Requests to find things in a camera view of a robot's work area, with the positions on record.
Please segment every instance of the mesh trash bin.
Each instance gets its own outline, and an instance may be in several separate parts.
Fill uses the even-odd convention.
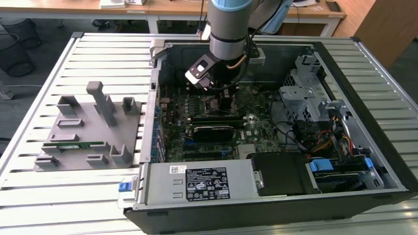
[[[15,34],[0,34],[0,69],[11,77],[22,77],[35,69],[28,53],[19,44],[19,37]]]
[[[0,24],[8,33],[19,36],[24,48],[34,48],[42,44],[35,23],[31,19],[2,18]]]

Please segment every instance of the gray 3d-printed holder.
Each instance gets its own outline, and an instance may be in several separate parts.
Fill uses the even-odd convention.
[[[142,104],[132,97],[114,103],[102,89],[102,82],[87,85],[96,103],[79,103],[74,96],[62,96],[60,114],[35,171],[131,167]]]

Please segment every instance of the motherboard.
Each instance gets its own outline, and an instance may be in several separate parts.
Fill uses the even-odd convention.
[[[239,85],[211,95],[189,87],[162,87],[166,162],[246,159],[279,152],[270,118],[273,93]]]

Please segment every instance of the blue release clip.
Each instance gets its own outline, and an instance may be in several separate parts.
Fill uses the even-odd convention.
[[[229,152],[230,152],[229,150],[222,150],[222,151],[221,151],[223,158],[229,155]]]
[[[372,159],[370,158],[365,158],[365,162],[366,162],[366,165],[368,165],[369,169],[372,169],[374,167]]]
[[[119,192],[132,191],[132,182],[120,182],[119,183]]]
[[[309,163],[311,167],[311,171],[325,171],[325,170],[334,170],[331,161],[329,159],[315,159]]]

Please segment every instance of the power supply label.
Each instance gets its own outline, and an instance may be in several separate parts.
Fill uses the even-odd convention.
[[[186,199],[190,202],[230,199],[226,167],[186,170]]]

